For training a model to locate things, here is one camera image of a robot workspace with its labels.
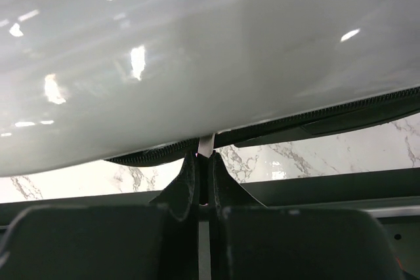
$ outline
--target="black zipper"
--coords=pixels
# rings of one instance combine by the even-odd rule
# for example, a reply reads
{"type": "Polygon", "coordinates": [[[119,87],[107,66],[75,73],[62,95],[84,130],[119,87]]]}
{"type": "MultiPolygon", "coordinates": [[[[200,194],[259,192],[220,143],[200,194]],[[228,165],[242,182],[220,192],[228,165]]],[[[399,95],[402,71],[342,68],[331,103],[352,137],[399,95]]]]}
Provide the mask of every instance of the black zipper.
{"type": "MultiPolygon", "coordinates": [[[[420,106],[420,87],[388,93],[380,96],[374,96],[372,98],[366,98],[338,106],[331,106],[321,110],[310,111],[307,113],[277,119],[275,121],[269,121],[267,123],[223,132],[215,136],[215,148],[229,146],[231,144],[243,142],[260,136],[265,136],[273,132],[297,127],[299,125],[311,123],[313,121],[318,121],[320,119],[325,119],[334,115],[349,113],[351,111],[365,109],[370,106],[399,101],[412,97],[419,97],[420,106]]],[[[184,154],[187,151],[196,151],[197,147],[198,138],[195,138],[183,140],[168,146],[164,146],[162,148],[145,150],[128,155],[122,155],[120,157],[114,157],[107,161],[134,167],[149,167],[180,159],[184,157],[184,154]]]]}

